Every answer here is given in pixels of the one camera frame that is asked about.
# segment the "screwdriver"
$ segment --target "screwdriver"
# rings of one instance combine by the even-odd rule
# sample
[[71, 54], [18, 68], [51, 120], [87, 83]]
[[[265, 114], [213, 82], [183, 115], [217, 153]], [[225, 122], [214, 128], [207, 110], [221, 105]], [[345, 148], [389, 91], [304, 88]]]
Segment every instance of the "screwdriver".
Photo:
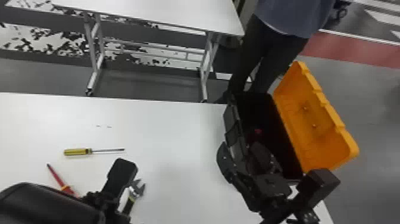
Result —
[[107, 150], [93, 150], [91, 148], [71, 148], [64, 150], [64, 155], [89, 155], [93, 153], [124, 151], [124, 148], [110, 148]]

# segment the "red floor stripe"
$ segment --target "red floor stripe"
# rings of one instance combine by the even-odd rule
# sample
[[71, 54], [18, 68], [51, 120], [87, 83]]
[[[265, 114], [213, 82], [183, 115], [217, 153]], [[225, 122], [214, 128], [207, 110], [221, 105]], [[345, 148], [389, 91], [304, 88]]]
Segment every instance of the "red floor stripe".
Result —
[[400, 69], [400, 46], [317, 33], [301, 55]]

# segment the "toolbox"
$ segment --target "toolbox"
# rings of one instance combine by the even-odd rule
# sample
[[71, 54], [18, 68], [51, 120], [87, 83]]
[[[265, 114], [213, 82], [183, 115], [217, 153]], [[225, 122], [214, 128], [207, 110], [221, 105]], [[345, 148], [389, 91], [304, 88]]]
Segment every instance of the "toolbox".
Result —
[[312, 169], [334, 170], [359, 153], [321, 86], [300, 61], [293, 62], [273, 95], [232, 96], [223, 118], [226, 147], [234, 161], [277, 161], [285, 179], [301, 179]]

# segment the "gray floor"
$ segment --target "gray floor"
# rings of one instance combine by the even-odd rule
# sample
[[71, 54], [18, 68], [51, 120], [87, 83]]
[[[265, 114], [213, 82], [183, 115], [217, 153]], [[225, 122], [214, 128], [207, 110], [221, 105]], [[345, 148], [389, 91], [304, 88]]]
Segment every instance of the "gray floor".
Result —
[[[400, 70], [300, 57], [323, 87], [360, 147], [335, 173], [341, 185], [326, 200], [335, 223], [395, 223], [400, 189]], [[0, 59], [0, 92], [84, 95], [90, 68]], [[227, 82], [209, 83], [210, 99]], [[193, 101], [198, 80], [106, 71], [100, 97]]]
[[[84, 96], [92, 69], [0, 58], [0, 92]], [[227, 82], [208, 82], [209, 101], [216, 100]], [[95, 96], [164, 101], [200, 101], [199, 80], [145, 72], [104, 70]]]
[[326, 200], [335, 223], [398, 223], [400, 70], [301, 57], [360, 148]]

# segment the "table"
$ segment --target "table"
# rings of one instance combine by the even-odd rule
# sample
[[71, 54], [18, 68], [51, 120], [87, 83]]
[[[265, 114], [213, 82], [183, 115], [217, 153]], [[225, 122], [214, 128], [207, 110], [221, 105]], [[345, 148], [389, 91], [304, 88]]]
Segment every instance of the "table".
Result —
[[[83, 11], [86, 38], [89, 44], [90, 59], [93, 67], [93, 73], [87, 85], [87, 95], [92, 95], [97, 76], [101, 72], [105, 57], [104, 41], [125, 45], [146, 46], [142, 43], [104, 38], [101, 31], [100, 15], [116, 15], [205, 32], [207, 34], [207, 42], [204, 53], [201, 53], [203, 55], [202, 60], [191, 60], [188, 58], [189, 53], [199, 54], [199, 51], [189, 49], [177, 50], [186, 53], [184, 60], [201, 62], [199, 72], [203, 101], [207, 101], [208, 98], [207, 79], [218, 50], [218, 42], [221, 34], [228, 36], [244, 35], [232, 0], [53, 0], [52, 3], [56, 7]], [[90, 26], [92, 19], [88, 16], [88, 13], [93, 13], [95, 18], [93, 29]], [[213, 36], [216, 39], [214, 43], [211, 42]], [[99, 38], [100, 54], [98, 60], [96, 59], [93, 41], [95, 37]], [[171, 48], [165, 47], [157, 48], [171, 50]], [[125, 49], [118, 49], [118, 51], [125, 53], [132, 52]], [[176, 57], [170, 58], [181, 60], [181, 58]]]
[[[147, 183], [132, 223], [204, 224], [261, 221], [216, 163], [223, 105], [50, 95], [0, 94], [0, 191], [28, 181], [58, 188], [53, 165], [79, 194], [101, 190], [118, 157], [137, 164]], [[65, 148], [126, 149], [64, 157]], [[121, 199], [123, 206], [126, 194]], [[323, 203], [315, 209], [332, 224]]]

